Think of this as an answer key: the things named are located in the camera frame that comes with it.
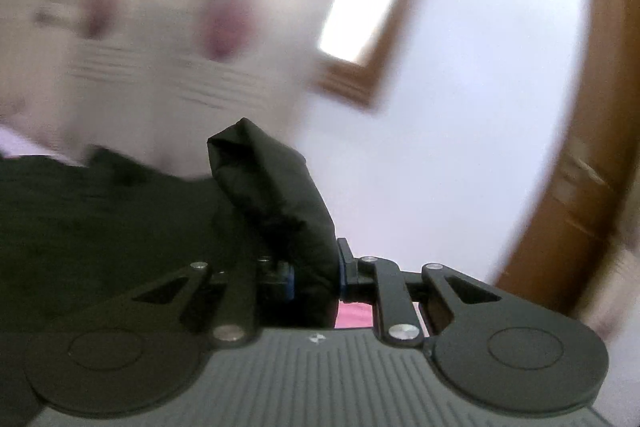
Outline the black jacket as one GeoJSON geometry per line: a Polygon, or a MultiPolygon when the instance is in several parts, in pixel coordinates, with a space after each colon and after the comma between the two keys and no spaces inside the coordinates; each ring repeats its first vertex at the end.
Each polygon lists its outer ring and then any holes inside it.
{"type": "Polygon", "coordinates": [[[334,223],[306,160],[248,119],[212,136],[203,176],[181,179],[98,147],[85,166],[46,155],[1,161],[1,421],[40,410],[27,343],[49,323],[195,261],[288,265],[261,291],[268,327],[329,329],[340,268],[334,223]]]}

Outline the pink checkered bed sheet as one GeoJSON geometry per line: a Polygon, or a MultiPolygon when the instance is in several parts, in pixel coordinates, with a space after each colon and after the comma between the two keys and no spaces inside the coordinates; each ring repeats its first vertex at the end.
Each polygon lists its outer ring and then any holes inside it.
{"type": "Polygon", "coordinates": [[[339,303],[335,327],[337,329],[370,329],[373,309],[367,303],[339,303]]]}

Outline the brown wooden door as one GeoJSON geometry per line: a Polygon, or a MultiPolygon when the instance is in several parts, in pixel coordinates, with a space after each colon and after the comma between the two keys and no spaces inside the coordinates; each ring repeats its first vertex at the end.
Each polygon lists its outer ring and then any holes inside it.
{"type": "Polygon", "coordinates": [[[496,284],[571,314],[602,265],[639,155],[639,0],[589,0],[570,117],[496,284]]]}

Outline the leaf print curtain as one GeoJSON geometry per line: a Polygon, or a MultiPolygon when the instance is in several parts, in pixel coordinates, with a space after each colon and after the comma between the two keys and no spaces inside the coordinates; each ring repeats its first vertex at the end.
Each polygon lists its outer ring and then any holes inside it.
{"type": "Polygon", "coordinates": [[[1,121],[82,159],[178,176],[242,118],[285,140],[333,0],[1,0],[1,121]]]}

